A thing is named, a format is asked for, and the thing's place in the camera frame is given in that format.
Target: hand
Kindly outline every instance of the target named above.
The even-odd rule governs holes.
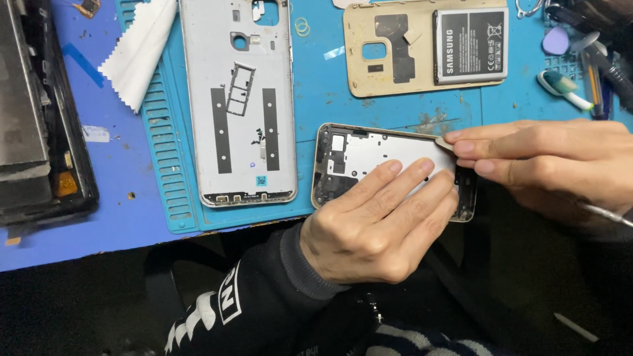
[[[633,136],[618,122],[517,121],[444,139],[454,144],[458,165],[506,186],[519,204],[547,218],[608,222],[575,206],[577,198],[619,214],[633,206]]]
[[[454,175],[433,172],[428,158],[376,167],[341,197],[310,215],[301,228],[301,251],[325,280],[335,283],[404,281],[457,209]]]

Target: fingernail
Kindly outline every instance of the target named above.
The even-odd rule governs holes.
[[[402,170],[402,163],[400,163],[400,161],[393,161],[389,166],[389,169],[393,172],[400,172],[400,170]]]
[[[453,146],[453,152],[455,152],[456,155],[471,152],[473,149],[475,149],[475,144],[469,141],[458,141]]]
[[[460,136],[461,136],[461,132],[462,132],[461,130],[458,130],[458,131],[453,131],[453,132],[449,132],[449,133],[447,133],[446,135],[444,135],[444,138],[445,138],[447,141],[454,141],[454,140],[456,140],[458,137],[460,137]]]
[[[422,170],[424,172],[431,173],[433,171],[433,168],[435,168],[435,164],[433,164],[432,160],[429,160],[427,158],[426,160],[424,160],[424,162],[422,162]]]
[[[494,164],[489,160],[481,160],[475,163],[475,172],[479,175],[487,175],[494,170]]]

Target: qr code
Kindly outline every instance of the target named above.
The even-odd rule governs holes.
[[[265,187],[268,185],[268,177],[265,175],[258,175],[255,177],[255,181],[258,187]]]

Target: black floor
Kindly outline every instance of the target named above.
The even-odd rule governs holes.
[[[553,318],[559,312],[594,334],[610,326],[580,276],[573,243],[541,218],[520,209],[501,189],[489,191],[492,216],[491,284],[494,295],[555,337],[578,338]],[[248,244],[275,226],[236,232]],[[441,241],[461,254],[459,224]],[[220,235],[191,239],[221,251]],[[165,341],[147,307],[142,264],[148,248],[103,253],[58,264],[0,273],[0,355],[160,355]],[[175,279],[187,304],[211,290],[219,273],[178,265]]]

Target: black sleeve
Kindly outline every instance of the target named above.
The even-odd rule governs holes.
[[[625,216],[633,219],[633,210]],[[621,336],[633,336],[633,229],[610,224],[576,231],[582,273]]]
[[[248,250],[170,331],[167,355],[259,355],[347,289],[322,279],[299,247],[301,224]]]

